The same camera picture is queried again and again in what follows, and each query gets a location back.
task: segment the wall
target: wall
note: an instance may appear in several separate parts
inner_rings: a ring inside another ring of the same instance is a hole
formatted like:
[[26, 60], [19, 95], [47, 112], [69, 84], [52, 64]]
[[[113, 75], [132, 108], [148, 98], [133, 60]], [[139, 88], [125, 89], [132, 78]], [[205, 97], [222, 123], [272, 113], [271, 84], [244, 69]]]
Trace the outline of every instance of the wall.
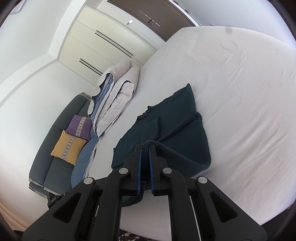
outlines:
[[27, 0], [0, 28], [0, 84], [18, 69], [48, 52], [72, 0]]
[[20, 86], [0, 108], [1, 199], [35, 221], [47, 200], [28, 188], [29, 171], [47, 132], [66, 105], [93, 85], [55, 62]]
[[267, 0], [176, 0], [203, 26], [255, 30], [296, 49], [296, 41], [277, 10]]
[[146, 40], [155, 50], [159, 49], [160, 46], [165, 43], [155, 32], [142, 24], [139, 20], [113, 4], [108, 3], [107, 0], [103, 0], [97, 9], [121, 22], [125, 26], [129, 20], [133, 20], [133, 23], [126, 27]]

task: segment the wrinkled sheet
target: wrinkled sheet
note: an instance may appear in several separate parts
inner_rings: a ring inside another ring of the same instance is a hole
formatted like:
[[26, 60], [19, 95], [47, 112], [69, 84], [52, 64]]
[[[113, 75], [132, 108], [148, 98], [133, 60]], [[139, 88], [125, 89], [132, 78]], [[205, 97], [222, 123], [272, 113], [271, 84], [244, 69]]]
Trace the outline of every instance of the wrinkled sheet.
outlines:
[[[137, 91], [101, 139], [90, 176], [111, 172], [113, 148], [147, 106], [190, 83], [212, 163], [208, 177], [256, 222], [296, 198], [296, 51], [252, 30], [179, 30], [140, 70]], [[167, 197], [145, 192], [122, 209], [121, 229], [171, 240]]]

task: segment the folded garment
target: folded garment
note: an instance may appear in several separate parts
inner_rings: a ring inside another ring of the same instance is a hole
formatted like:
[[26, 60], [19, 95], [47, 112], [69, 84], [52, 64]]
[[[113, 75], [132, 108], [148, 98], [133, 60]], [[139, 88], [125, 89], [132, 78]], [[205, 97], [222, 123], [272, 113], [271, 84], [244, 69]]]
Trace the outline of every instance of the folded garment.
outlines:
[[149, 146], [168, 166], [192, 177], [210, 166], [211, 158], [202, 117], [196, 111], [190, 84], [155, 106], [148, 106], [134, 125], [119, 140], [113, 151], [111, 167], [120, 168], [132, 157], [136, 145], [142, 145], [143, 170], [149, 169]]
[[99, 78], [88, 109], [98, 137], [104, 136], [130, 102], [139, 73], [140, 68], [134, 62], [125, 60], [107, 69]]

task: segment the white bed sheet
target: white bed sheet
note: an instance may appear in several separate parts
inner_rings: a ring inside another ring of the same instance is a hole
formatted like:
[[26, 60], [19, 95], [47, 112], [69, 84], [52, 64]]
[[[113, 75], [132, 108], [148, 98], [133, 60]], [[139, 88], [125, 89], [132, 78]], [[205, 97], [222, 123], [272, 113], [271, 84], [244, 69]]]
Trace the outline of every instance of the white bed sheet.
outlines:
[[[137, 91], [100, 140], [90, 176], [111, 172], [113, 148], [147, 106], [191, 84], [212, 163], [208, 177], [263, 224], [296, 198], [296, 51], [252, 30], [178, 31], [141, 68]], [[122, 209], [121, 228], [171, 240], [167, 197], [146, 192]]]

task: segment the brown door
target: brown door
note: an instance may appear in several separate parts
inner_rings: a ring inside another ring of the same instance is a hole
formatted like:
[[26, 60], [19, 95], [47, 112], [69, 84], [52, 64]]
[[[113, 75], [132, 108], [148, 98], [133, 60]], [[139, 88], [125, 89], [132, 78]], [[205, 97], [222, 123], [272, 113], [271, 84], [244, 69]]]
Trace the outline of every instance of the brown door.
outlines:
[[175, 32], [195, 26], [169, 0], [108, 0], [131, 14], [167, 41]]

